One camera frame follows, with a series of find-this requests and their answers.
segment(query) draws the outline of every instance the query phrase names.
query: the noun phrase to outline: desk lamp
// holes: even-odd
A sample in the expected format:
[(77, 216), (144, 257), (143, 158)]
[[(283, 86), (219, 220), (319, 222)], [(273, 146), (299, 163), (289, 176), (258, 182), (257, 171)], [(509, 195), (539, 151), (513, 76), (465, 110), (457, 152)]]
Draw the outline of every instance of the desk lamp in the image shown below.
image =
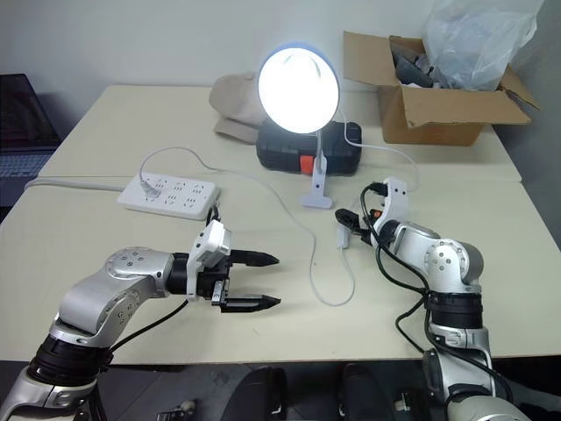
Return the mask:
[(300, 203), (329, 209), (333, 201), (324, 195), (327, 159), (323, 155), (322, 129), (339, 104), (339, 84), (331, 64), (309, 46), (283, 46), (261, 67), (258, 92), (263, 109), (274, 123), (289, 132), (317, 137), (312, 188)]

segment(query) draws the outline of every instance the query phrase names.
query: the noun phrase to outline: plastic bag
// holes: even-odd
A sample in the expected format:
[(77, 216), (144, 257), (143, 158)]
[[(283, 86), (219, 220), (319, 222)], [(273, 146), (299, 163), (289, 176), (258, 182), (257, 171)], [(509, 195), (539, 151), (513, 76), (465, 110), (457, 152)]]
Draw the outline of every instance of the plastic bag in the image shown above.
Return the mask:
[(507, 64), (534, 35), (539, 5), (437, 0), (423, 35), (435, 80), (445, 88), (496, 90)]

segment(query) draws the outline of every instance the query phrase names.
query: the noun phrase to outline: laptop keyboard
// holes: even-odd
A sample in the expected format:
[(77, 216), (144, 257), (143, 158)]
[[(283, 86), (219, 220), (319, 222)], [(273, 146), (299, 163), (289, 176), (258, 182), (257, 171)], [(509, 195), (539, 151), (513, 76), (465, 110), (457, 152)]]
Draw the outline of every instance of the laptop keyboard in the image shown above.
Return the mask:
[(51, 155), (0, 155), (0, 177), (34, 177)]

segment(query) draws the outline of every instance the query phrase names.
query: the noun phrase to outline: power cord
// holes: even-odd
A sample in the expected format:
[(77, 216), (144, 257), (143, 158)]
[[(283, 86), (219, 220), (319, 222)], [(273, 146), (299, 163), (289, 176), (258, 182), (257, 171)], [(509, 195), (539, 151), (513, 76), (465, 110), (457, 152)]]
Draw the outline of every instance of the power cord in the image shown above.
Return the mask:
[(421, 298), (419, 298), (419, 301), (417, 301), (413, 307), (411, 307), (409, 310), (405, 311), (404, 313), (400, 314), (395, 319), (395, 328), (397, 329), (397, 331), (402, 335), (403, 338), (407, 340), (409, 344), (411, 344), (417, 351), (419, 351), (419, 353), (424, 353), (424, 349), (422, 349), (421, 346), (419, 346), (414, 340), (412, 340), (411, 337), (401, 328), (400, 322), (403, 319), (412, 316), (417, 311), (417, 309), (419, 309), (423, 304), (424, 304), (424, 296), (421, 296)]
[(72, 189), (87, 189), (87, 190), (103, 190), (103, 191), (123, 191), (123, 186), (111, 186), (109, 184), (97, 184), (94, 182), (70, 182), (66, 180), (59, 180), (56, 178), (37, 177), (28, 182), (24, 189), (27, 190), (33, 186), (59, 186), (69, 187)]
[(360, 192), (360, 207), (362, 209), (362, 214), (364, 216), (364, 221), (366, 223), (366, 225), (368, 226), (368, 229), (370, 230), (370, 233), (374, 236), (374, 239), (376, 240), (376, 242), (378, 243), (378, 245), (380, 246), (380, 248), (384, 251), (384, 253), (386, 253), (393, 261), (395, 261), (396, 263), (402, 265), (404, 268), (406, 268), (408, 271), (412, 272), (413, 274), (415, 274), (415, 276), (417, 278), (419, 278), (421, 280), (421, 282), (423, 283), (423, 287), (424, 289), (420, 289), (419, 292), (420, 294), (424, 294), (425, 292), (429, 291), (429, 283), (427, 282), (426, 278), (424, 277), (424, 275), (419, 272), (416, 268), (412, 267), (411, 265), (409, 265), (407, 262), (403, 261), (402, 259), (400, 259), (399, 257), (397, 257), (395, 254), (393, 254), (386, 246), (386, 244), (384, 243), (384, 241), (380, 240), (380, 236), (378, 235), (378, 233), (376, 232), (376, 230), (374, 229), (374, 225), (372, 223), (372, 220), (370, 219), (370, 216), (368, 214), (368, 209), (366, 208), (366, 193), (369, 191), (375, 191), (376, 189), (379, 189), (380, 186), (384, 186), (384, 184), (379, 183), (379, 182), (373, 182), (371, 184), (369, 184), (368, 186), (364, 187), (362, 189), (362, 191)]
[(355, 147), (375, 149), (377, 151), (382, 151), (382, 152), (392, 152), (392, 153), (397, 153), (398, 155), (402, 156), (403, 158), (405, 158), (407, 161), (409, 161), (411, 163), (411, 165), (413, 166), (413, 169), (415, 170), (415, 185), (411, 189), (408, 189), (408, 192), (415, 191), (415, 190), (419, 189), (419, 186), (421, 184), (421, 176), (419, 174), (419, 167), (417, 166), (415, 161), (413, 161), (413, 158), (411, 158), (406, 153), (400, 151), (399, 149), (394, 149), (392, 147), (365, 145), (365, 144), (362, 144), (362, 143), (351, 142), (349, 140), (349, 138), (347, 138), (347, 124), (348, 124), (347, 116), (344, 114), (343, 108), (341, 108), (341, 106), (339, 106), (338, 111), (341, 113), (341, 116), (343, 117), (343, 123), (344, 123), (343, 134), (344, 134), (345, 142), (347, 142), (349, 145), (355, 146)]
[(89, 395), (89, 412), (94, 421), (107, 421), (107, 414), (103, 407), (102, 397), (99, 393), (97, 383)]
[(166, 316), (164, 316), (163, 318), (159, 318), (155, 322), (150, 323), (149, 325), (143, 327), (142, 329), (138, 329), (136, 332), (131, 333), (129, 336), (119, 340), (114, 346), (112, 346), (110, 348), (110, 352), (114, 353), (117, 349), (119, 349), (124, 344), (126, 344), (126, 343), (130, 342), (131, 340), (137, 338), (141, 334), (148, 332), (149, 330), (153, 329), (154, 327), (156, 327), (158, 325), (161, 325), (162, 323), (168, 321), (170, 318), (172, 318), (177, 313), (179, 313), (181, 310), (183, 310), (187, 306), (187, 304), (188, 304), (188, 300), (183, 301), (183, 303), (181, 303), (179, 307), (177, 307), (175, 310), (167, 313)]
[(277, 191), (275, 189), (273, 189), (273, 187), (271, 187), (269, 184), (267, 184), (266, 182), (263, 182), (262, 180), (260, 180), (259, 178), (253, 176), (253, 175), (248, 175), (246, 173), (242, 173), (240, 171), (236, 171), (233, 169), (225, 169), (225, 168), (217, 168), (217, 167), (212, 167), (211, 165), (206, 164), (202, 158), (199, 156), (199, 154), (197, 152), (195, 152), (194, 150), (185, 147), (185, 146), (169, 146), (169, 147), (162, 147), (161, 149), (158, 149), (156, 151), (153, 151), (151, 153), (149, 153), (143, 160), (142, 163), (140, 164), (140, 168), (138, 169), (138, 178), (140, 180), (140, 183), (143, 186), (144, 191), (146, 192), (146, 194), (154, 194), (153, 190), (157, 191), (157, 194), (159, 194), (159, 191), (157, 189), (155, 189), (153, 186), (150, 185), (150, 183), (144, 178), (143, 176), (143, 171), (144, 171), (144, 166), (145, 164), (148, 162), (148, 160), (150, 160), (150, 158), (152, 158), (154, 155), (161, 153), (161, 152), (165, 152), (165, 151), (170, 151), (170, 150), (182, 150), (182, 151), (186, 151), (191, 153), (198, 161), (199, 163), (204, 167), (207, 168), (210, 171), (217, 171), (218, 173), (224, 173), (224, 174), (232, 174), (232, 175), (237, 175), (240, 177), (244, 177), (248, 180), (252, 180), (258, 184), (260, 184), (263, 188), (265, 188), (266, 190), (268, 190), (276, 199), (277, 202), (279, 203), (279, 205), (281, 206), (281, 208), (285, 211), (285, 213), (288, 215), (288, 217), (295, 223), (296, 226), (298, 226), (301, 230), (303, 230), (304, 232), (306, 232), (312, 239), (312, 251), (311, 254), (309, 256), (309, 265), (308, 265), (308, 279), (309, 279), (309, 285), (312, 289), (312, 292), (314, 293), (314, 295), (316, 296), (316, 298), (321, 302), (324, 303), (325, 305), (329, 305), (331, 307), (338, 307), (341, 305), (344, 305), (346, 303), (349, 302), (349, 300), (352, 298), (352, 294), (354, 294), (354, 282), (352, 283), (352, 293), (350, 296), (346, 297), (344, 300), (337, 302), (337, 303), (333, 303), (327, 299), (325, 299), (320, 292), (318, 291), (316, 284), (314, 282), (314, 277), (312, 275), (312, 268), (314, 266), (314, 257), (316, 255), (316, 244), (317, 244), (317, 238), (316, 235), (303, 223), (301, 223), (298, 219), (296, 219), (296, 217), (293, 215), (293, 213), (288, 209), (288, 207), (285, 205), (285, 203), (282, 201), (281, 196), (279, 195), (279, 193), (277, 193)]
[(381, 250), (382, 249), (380, 248), (380, 245), (378, 245), (376, 247), (376, 264), (378, 265), (378, 268), (380, 269), (380, 272), (384, 275), (384, 277), (386, 279), (388, 279), (391, 283), (397, 285), (398, 287), (409, 289), (410, 291), (414, 291), (417, 294), (421, 294), (422, 296), (424, 296), (424, 293), (425, 293), (424, 288), (414, 287), (413, 285), (409, 285), (408, 283), (398, 281), (397, 279), (393, 278), (393, 276), (391, 276), (386, 271), (386, 268), (384, 268), (384, 265), (383, 265), (382, 259), (381, 259)]
[(347, 274), (349, 275), (349, 280), (351, 281), (351, 291), (349, 292), (349, 295), (345, 298), (345, 300), (343, 300), (339, 303), (329, 304), (332, 307), (340, 307), (342, 305), (345, 305), (345, 304), (349, 303), (352, 300), (352, 298), (354, 297), (354, 291), (355, 291), (356, 285), (357, 285), (357, 281), (354, 277), (354, 273), (351, 270), (351, 266), (349, 265), (349, 262), (347, 261), (347, 258), (344, 257), (344, 249), (342, 247), (338, 247), (338, 250), (339, 250), (339, 257), (341, 258), (341, 261), (343, 262), (344, 270), (347, 271)]

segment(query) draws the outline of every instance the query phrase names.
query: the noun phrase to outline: white power strip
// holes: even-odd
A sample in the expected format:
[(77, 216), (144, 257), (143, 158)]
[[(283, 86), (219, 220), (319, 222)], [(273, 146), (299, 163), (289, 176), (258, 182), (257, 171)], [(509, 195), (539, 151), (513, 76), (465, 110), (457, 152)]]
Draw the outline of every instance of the white power strip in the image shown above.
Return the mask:
[(159, 213), (172, 217), (198, 219), (207, 217), (220, 189), (213, 182), (162, 174), (143, 173), (144, 179), (160, 191), (158, 197), (146, 196), (138, 175), (135, 175), (117, 199), (127, 209)]

